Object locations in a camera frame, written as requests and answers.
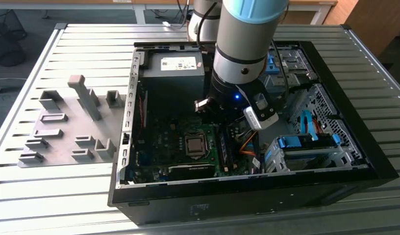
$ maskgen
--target green circuit board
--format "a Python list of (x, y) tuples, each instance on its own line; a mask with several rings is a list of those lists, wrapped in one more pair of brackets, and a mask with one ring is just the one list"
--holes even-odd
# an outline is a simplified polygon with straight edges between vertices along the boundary
[[(139, 173), (148, 182), (167, 181), (171, 166), (179, 165), (214, 165), (214, 177), (243, 175), (248, 173), (248, 159), (238, 158), (234, 169), (220, 165), (220, 143), (218, 141), (219, 127), (203, 124), (199, 117), (179, 120), (155, 120), (147, 131), (144, 147), (138, 152)], [(191, 153), (192, 142), (199, 143), (204, 151)]]

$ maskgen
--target slotted aluminum table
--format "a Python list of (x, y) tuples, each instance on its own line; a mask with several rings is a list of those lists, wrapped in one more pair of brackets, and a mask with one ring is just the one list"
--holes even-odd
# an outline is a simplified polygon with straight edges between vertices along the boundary
[[(314, 42), (400, 173), (400, 86), (354, 32), (290, 25), (279, 27), (275, 38)], [(68, 89), (70, 75), (83, 74), (96, 94), (124, 94), (134, 42), (186, 40), (186, 29), (150, 24), (70, 24), (54, 31), (0, 129), (0, 233), (400, 234), (400, 178), (329, 207), (139, 228), (107, 206), (111, 164), (18, 167), (42, 91)]]

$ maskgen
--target screw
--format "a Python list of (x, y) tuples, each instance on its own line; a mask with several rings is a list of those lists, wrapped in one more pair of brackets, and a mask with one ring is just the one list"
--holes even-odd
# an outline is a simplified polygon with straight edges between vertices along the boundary
[(247, 68), (240, 70), (240, 73), (244, 74), (244, 75), (248, 74), (248, 72), (250, 72), (250, 69), (247, 69)]

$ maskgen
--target black mesh bin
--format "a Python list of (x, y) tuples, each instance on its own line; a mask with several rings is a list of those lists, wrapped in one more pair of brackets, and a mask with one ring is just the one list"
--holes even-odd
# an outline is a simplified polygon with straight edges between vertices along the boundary
[(22, 40), (27, 37), (28, 34), (14, 10), (0, 9), (0, 24), (7, 25), (7, 37), (11, 37), (14, 40)]
[(0, 65), (15, 66), (26, 60), (23, 48), (11, 34), (8, 26), (0, 23)]

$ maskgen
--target open computer tower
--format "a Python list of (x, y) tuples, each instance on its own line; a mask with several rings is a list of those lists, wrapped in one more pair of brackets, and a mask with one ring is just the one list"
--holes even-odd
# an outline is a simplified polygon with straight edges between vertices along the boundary
[(261, 80), (278, 100), (283, 69), (290, 92), (259, 132), (236, 105), (219, 106), (222, 119), (199, 109), (214, 82), (206, 48), (135, 44), (108, 204), (138, 225), (326, 206), (398, 178), (311, 42), (269, 50)]

